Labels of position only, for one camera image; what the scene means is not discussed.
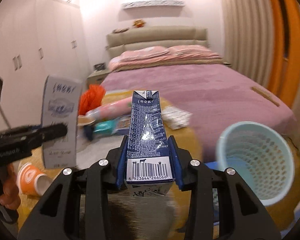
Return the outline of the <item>person's left hand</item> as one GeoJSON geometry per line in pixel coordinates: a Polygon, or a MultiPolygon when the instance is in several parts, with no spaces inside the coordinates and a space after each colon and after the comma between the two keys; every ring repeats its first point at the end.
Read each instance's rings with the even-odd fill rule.
{"type": "Polygon", "coordinates": [[[0,204],[7,209],[17,210],[21,204],[19,188],[17,186],[17,175],[13,164],[7,165],[8,177],[3,182],[3,194],[0,195],[0,204]]]}

